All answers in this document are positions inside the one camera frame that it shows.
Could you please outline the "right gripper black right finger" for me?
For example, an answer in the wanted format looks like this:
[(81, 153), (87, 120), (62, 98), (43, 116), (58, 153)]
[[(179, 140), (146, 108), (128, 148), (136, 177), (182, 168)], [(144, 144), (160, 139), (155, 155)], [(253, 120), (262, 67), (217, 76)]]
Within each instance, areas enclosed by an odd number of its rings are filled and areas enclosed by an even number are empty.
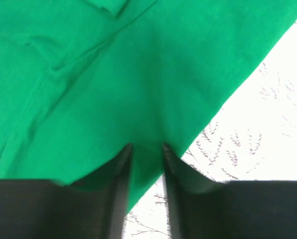
[(215, 182), (163, 145), (174, 239), (297, 239), (297, 181)]

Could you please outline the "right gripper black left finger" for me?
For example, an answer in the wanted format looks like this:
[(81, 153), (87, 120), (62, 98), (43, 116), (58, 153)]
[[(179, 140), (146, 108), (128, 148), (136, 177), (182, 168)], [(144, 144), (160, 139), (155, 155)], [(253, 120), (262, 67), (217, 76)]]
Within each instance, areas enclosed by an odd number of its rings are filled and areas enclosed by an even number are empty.
[(0, 239), (120, 239), (132, 144), (92, 173), (61, 186), (0, 179)]

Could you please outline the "green t shirt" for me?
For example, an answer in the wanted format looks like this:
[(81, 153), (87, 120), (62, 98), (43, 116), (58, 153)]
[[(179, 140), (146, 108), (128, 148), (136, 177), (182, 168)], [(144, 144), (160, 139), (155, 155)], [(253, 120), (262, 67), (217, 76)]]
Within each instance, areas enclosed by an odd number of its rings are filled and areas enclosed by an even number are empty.
[(0, 179), (134, 148), (130, 209), (297, 19), (297, 0), (0, 0)]

